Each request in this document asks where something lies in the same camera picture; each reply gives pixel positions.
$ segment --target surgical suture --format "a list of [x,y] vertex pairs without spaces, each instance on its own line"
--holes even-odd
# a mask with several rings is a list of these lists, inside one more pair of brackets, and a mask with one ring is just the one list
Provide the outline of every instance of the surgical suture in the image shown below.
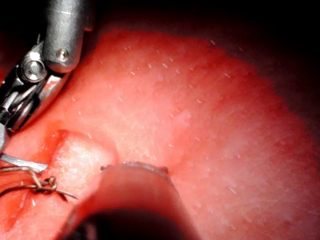
[[60,195],[60,197],[64,201],[67,201],[66,196],[69,196],[74,199],[79,198],[77,195],[74,195],[70,192],[57,189],[57,182],[56,182],[55,176],[51,176],[49,178],[46,178],[45,180],[39,180],[35,171],[31,167],[28,167],[28,166],[0,167],[0,173],[10,173],[10,172],[17,172],[17,171],[28,172],[33,180],[33,184],[22,184],[14,187],[9,187],[4,191],[0,192],[0,198],[7,193],[17,191],[17,190],[22,190],[22,189],[30,189],[35,194],[38,194],[38,193],[52,194],[56,192],[57,194]]

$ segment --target metal shaft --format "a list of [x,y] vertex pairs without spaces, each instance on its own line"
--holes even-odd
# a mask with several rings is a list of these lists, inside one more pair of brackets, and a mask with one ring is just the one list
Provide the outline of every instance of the metal shaft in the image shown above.
[[93,27],[90,0],[49,0],[43,58],[57,73],[71,72],[79,63],[84,31]]

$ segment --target knot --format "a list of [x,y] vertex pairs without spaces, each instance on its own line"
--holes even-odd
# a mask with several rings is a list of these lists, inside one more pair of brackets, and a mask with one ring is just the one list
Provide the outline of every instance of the knot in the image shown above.
[[33,191],[35,193],[42,193],[42,194],[52,194],[57,190],[57,182],[56,177],[51,176],[46,178],[45,180],[40,182],[41,187],[35,188]]

